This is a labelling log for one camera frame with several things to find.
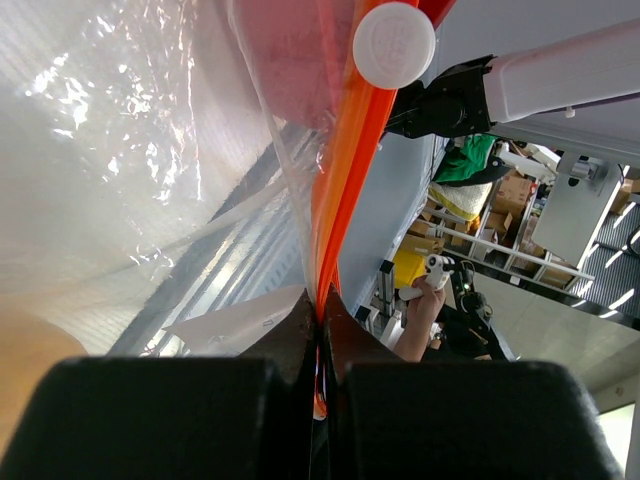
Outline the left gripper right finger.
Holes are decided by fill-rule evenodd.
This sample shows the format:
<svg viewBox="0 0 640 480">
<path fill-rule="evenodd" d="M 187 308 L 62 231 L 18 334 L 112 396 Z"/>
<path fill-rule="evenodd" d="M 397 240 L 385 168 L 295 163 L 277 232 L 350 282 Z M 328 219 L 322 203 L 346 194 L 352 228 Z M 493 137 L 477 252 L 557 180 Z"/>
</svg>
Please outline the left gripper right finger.
<svg viewBox="0 0 640 480">
<path fill-rule="evenodd" d="M 378 415 L 389 406 L 377 375 L 400 359 L 348 312 L 329 289 L 322 323 L 325 398 L 328 408 L 329 469 L 333 479 L 372 479 L 380 442 Z"/>
</svg>

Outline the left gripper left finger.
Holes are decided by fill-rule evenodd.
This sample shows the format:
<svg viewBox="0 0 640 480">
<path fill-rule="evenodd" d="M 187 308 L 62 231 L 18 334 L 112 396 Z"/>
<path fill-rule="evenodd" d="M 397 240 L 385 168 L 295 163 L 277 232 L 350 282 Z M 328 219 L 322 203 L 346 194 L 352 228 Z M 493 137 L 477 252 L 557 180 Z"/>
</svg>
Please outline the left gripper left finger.
<svg viewBox="0 0 640 480">
<path fill-rule="evenodd" d="M 315 310 L 305 288 L 284 318 L 241 357 L 267 367 L 259 427 L 260 479 L 310 476 L 317 356 Z"/>
</svg>

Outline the clear zip top bag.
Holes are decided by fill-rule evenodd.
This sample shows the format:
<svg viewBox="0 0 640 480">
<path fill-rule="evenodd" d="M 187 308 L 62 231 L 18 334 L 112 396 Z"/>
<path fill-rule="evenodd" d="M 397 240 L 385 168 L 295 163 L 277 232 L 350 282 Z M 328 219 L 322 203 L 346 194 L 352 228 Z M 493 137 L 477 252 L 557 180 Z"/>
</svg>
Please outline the clear zip top bag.
<svg viewBox="0 0 640 480">
<path fill-rule="evenodd" d="M 1 431 L 58 361 L 110 356 L 183 250 L 285 191 L 302 281 L 165 330 L 160 356 L 234 356 L 294 294 L 365 304 L 426 202 L 436 140 L 384 132 L 429 80 L 447 1 L 5 1 Z"/>
</svg>

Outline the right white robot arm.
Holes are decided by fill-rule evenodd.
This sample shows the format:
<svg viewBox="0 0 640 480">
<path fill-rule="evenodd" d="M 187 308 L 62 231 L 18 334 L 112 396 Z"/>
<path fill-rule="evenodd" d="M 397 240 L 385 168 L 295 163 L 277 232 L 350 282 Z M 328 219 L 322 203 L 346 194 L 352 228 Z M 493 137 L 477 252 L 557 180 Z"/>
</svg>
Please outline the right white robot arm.
<svg viewBox="0 0 640 480">
<path fill-rule="evenodd" d="M 409 139 L 487 133 L 532 115 L 639 95 L 639 22 L 454 65 L 400 89 L 384 128 Z"/>
</svg>

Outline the operator hand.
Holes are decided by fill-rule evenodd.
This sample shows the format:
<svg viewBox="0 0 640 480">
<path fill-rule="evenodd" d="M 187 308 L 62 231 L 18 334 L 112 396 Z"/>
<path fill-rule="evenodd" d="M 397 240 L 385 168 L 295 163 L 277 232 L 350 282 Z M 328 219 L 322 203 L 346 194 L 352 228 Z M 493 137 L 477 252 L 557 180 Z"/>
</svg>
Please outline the operator hand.
<svg viewBox="0 0 640 480">
<path fill-rule="evenodd" d="M 434 290 L 426 277 L 418 277 L 412 286 L 422 291 L 422 296 L 409 301 L 407 323 L 393 351 L 407 362 L 420 362 L 430 344 L 431 327 L 440 313 L 446 298 L 444 290 Z"/>
</svg>

